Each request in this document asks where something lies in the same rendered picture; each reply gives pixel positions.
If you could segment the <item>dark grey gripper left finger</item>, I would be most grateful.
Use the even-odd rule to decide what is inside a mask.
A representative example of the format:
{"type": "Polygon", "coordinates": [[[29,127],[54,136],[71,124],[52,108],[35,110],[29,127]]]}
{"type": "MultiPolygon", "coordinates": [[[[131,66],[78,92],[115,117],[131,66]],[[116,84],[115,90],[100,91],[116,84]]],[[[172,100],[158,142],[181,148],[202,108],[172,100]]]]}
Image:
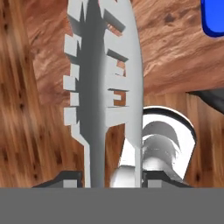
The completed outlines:
{"type": "Polygon", "coordinates": [[[82,188],[81,171],[61,171],[55,178],[35,185],[35,188],[82,188]]]}

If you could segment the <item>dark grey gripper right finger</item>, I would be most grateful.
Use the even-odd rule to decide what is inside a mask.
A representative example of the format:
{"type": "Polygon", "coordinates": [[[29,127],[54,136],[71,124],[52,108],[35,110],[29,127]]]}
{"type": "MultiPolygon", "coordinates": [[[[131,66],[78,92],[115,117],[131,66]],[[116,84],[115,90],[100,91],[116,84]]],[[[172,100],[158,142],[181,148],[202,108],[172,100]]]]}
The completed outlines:
{"type": "Polygon", "coordinates": [[[184,182],[171,179],[164,171],[143,171],[142,187],[161,188],[165,186],[191,187],[184,182]]]}

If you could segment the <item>grey metal tongs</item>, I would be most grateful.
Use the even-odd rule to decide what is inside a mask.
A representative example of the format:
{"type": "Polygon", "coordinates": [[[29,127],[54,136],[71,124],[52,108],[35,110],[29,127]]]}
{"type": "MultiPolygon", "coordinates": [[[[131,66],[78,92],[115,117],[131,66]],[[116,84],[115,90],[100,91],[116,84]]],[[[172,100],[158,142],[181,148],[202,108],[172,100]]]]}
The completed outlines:
{"type": "Polygon", "coordinates": [[[86,188],[105,185],[105,144],[109,128],[123,124],[134,150],[132,185],[142,185],[144,75],[137,23],[130,0],[68,0],[73,34],[65,36],[70,93],[64,124],[84,146],[86,188]]]}

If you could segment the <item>white round utensil black rim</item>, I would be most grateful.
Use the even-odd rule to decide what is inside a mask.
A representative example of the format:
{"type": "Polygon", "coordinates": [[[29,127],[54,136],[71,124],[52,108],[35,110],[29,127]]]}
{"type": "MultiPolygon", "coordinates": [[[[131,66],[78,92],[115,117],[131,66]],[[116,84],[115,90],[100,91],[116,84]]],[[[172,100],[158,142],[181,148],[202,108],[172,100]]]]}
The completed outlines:
{"type": "Polygon", "coordinates": [[[111,188],[134,188],[136,175],[163,171],[185,182],[186,170],[197,143],[190,120],[175,109],[149,106],[136,125],[125,124],[125,138],[118,167],[111,175],[111,188]]]}

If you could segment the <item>dark grey object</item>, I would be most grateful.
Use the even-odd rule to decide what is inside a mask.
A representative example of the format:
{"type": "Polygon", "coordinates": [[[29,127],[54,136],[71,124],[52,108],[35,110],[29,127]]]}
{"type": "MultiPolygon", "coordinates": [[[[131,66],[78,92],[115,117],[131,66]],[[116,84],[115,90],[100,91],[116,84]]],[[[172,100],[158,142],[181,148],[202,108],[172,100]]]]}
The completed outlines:
{"type": "Polygon", "coordinates": [[[190,91],[189,95],[198,96],[207,105],[224,115],[224,87],[190,91]]]}

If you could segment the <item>blue glossy object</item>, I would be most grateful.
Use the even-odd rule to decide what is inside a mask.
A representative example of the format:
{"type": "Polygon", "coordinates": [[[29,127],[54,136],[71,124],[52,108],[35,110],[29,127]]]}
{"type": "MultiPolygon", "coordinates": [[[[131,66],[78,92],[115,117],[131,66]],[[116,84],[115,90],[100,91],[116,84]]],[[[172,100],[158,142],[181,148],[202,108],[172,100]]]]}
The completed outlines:
{"type": "Polygon", "coordinates": [[[201,21],[209,37],[224,37],[224,0],[200,0],[201,21]]]}

